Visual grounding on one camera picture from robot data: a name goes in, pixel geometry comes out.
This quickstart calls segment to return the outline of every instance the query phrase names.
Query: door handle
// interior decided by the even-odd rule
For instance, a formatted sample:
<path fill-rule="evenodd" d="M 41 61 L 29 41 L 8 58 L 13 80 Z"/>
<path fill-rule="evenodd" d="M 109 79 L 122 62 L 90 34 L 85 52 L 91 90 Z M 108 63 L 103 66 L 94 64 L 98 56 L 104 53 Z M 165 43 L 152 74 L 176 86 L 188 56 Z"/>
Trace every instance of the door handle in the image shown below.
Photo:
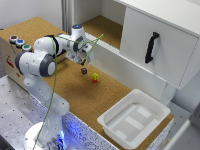
<path fill-rule="evenodd" d="M 149 45 L 147 48 L 147 53 L 146 53 L 146 57 L 145 57 L 145 63 L 148 64 L 149 62 L 151 62 L 153 60 L 153 57 L 151 57 L 151 53 L 153 50 L 153 45 L 154 45 L 154 40 L 157 39 L 160 35 L 156 32 L 153 32 L 153 36 L 151 37 L 150 41 L 149 41 Z"/>

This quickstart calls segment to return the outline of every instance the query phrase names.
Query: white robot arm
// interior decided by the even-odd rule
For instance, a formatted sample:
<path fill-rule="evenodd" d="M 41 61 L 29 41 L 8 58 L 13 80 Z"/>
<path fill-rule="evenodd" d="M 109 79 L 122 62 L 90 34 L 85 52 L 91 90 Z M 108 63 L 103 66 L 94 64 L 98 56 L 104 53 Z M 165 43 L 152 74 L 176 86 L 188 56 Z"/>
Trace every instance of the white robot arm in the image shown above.
<path fill-rule="evenodd" d="M 84 65 L 85 62 L 90 63 L 94 59 L 94 54 L 90 51 L 91 45 L 83 42 L 86 42 L 83 27 L 81 25 L 74 25 L 72 26 L 71 36 L 59 34 L 59 37 L 43 37 L 35 41 L 34 52 L 22 51 L 19 53 L 15 59 L 15 64 L 20 73 L 25 76 L 24 85 L 30 95 L 38 99 L 44 106 L 49 107 L 53 91 L 43 80 L 43 77 L 49 77 L 55 71 L 54 45 L 57 55 L 62 54 L 66 50 L 66 57 L 68 59 Z M 68 111 L 68 102 L 55 93 L 48 117 L 37 142 L 38 150 L 55 149 L 56 143 L 54 148 L 51 148 L 49 143 L 55 142 L 55 139 L 62 132 L 61 117 L 67 114 Z M 35 140 L 29 140 L 29 143 L 25 145 L 25 149 L 33 147 Z M 66 146 L 60 146 L 59 149 L 66 149 Z"/>

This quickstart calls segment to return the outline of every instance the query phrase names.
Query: white plastic bin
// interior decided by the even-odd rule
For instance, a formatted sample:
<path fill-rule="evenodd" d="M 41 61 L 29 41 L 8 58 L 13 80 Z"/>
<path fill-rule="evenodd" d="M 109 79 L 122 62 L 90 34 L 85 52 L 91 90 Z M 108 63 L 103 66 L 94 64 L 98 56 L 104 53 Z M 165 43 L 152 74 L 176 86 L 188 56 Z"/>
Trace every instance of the white plastic bin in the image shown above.
<path fill-rule="evenodd" d="M 118 144 L 126 149 L 135 149 L 169 113 L 169 108 L 136 89 L 97 120 L 105 133 Z"/>

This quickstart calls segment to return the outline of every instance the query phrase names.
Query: white cabinet door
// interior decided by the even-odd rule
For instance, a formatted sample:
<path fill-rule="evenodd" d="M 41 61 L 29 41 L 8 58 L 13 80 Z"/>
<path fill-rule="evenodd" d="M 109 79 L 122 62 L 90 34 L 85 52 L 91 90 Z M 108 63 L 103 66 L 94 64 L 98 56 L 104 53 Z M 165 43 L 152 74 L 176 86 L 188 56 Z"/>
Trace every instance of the white cabinet door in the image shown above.
<path fill-rule="evenodd" d="M 160 36 L 154 40 L 153 60 L 146 64 L 145 56 L 153 32 Z M 120 54 L 177 86 L 197 41 L 196 36 L 126 8 Z"/>

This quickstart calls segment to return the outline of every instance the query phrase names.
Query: cable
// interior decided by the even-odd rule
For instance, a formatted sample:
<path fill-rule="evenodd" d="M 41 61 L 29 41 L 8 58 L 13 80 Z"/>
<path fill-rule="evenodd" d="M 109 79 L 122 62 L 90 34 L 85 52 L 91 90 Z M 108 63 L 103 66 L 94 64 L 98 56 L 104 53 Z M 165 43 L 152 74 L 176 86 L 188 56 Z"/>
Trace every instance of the cable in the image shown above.
<path fill-rule="evenodd" d="M 38 135 L 37 135 L 37 139 L 36 139 L 36 141 L 35 141 L 35 145 L 34 145 L 34 147 L 33 147 L 33 150 L 35 149 L 35 146 L 36 146 L 36 144 L 37 144 L 37 142 L 38 142 L 38 138 L 39 138 L 39 136 L 40 136 L 40 133 L 41 133 L 41 131 L 42 131 L 42 128 L 43 128 L 43 126 L 44 126 L 44 123 L 45 123 L 45 121 L 46 121 L 46 119 L 47 119 L 47 116 L 48 116 L 48 114 L 49 114 L 49 111 L 50 111 L 50 108 L 51 108 L 51 104 L 52 104 L 52 101 L 53 101 L 53 95 L 54 95 L 55 87 L 56 87 L 56 79 L 57 79 L 57 54 L 56 54 L 56 47 L 55 47 L 53 38 L 51 38 L 51 40 L 52 40 L 53 48 L 54 48 L 54 51 L 55 51 L 55 64 L 56 64 L 56 65 L 55 65 L 55 80 L 54 80 L 53 92 L 52 92 L 52 95 L 51 95 L 51 102 L 50 102 L 49 108 L 48 108 L 48 110 L 47 110 L 46 116 L 45 116 L 45 118 L 44 118 L 44 121 L 43 121 L 43 123 L 42 123 L 42 127 L 41 127 L 41 129 L 40 129 L 40 131 L 39 131 L 39 133 L 38 133 Z"/>
<path fill-rule="evenodd" d="M 75 42 L 75 43 L 91 43 L 91 42 L 94 42 L 94 41 L 95 41 L 94 45 L 92 46 L 92 48 L 90 49 L 89 53 L 88 53 L 87 56 L 86 56 L 86 59 L 87 59 L 88 56 L 89 56 L 89 54 L 91 53 L 93 47 L 96 45 L 96 43 L 97 43 L 102 37 L 103 37 L 103 34 L 102 34 L 99 38 L 96 38 L 95 40 L 88 41 L 88 42 L 77 42 L 77 41 L 73 41 L 73 40 L 69 40 L 69 39 L 66 39 L 66 40 L 69 40 L 69 41 L 72 41 L 72 42 Z M 37 135 L 37 139 L 36 139 L 36 141 L 35 141 L 33 150 L 35 149 L 35 146 L 36 146 L 36 144 L 37 144 L 37 142 L 38 142 L 38 138 L 39 138 L 39 136 L 40 136 L 40 133 L 41 133 L 41 131 L 42 131 L 42 128 L 43 128 L 43 126 L 44 126 L 44 123 L 45 123 L 45 121 L 46 121 L 46 119 L 47 119 L 47 116 L 48 116 L 48 114 L 49 114 L 49 111 L 50 111 L 50 108 L 51 108 L 51 105 L 52 105 L 52 101 L 53 101 L 53 95 L 54 95 L 54 92 L 55 92 L 55 87 L 56 87 L 56 79 L 57 79 L 57 53 L 56 53 L 56 47 L 55 47 L 55 43 L 54 43 L 53 38 L 51 38 L 51 40 L 52 40 L 53 48 L 54 48 L 54 52 L 55 52 L 55 64 L 56 64 L 56 65 L 55 65 L 55 80 L 54 80 L 54 86 L 53 86 L 53 92 L 52 92 L 52 95 L 51 95 L 50 105 L 49 105 L 49 108 L 48 108 L 47 113 L 46 113 L 46 115 L 45 115 L 44 121 L 43 121 L 43 123 L 42 123 L 42 127 L 41 127 L 41 129 L 40 129 L 40 131 L 39 131 L 39 133 L 38 133 L 38 135 Z"/>

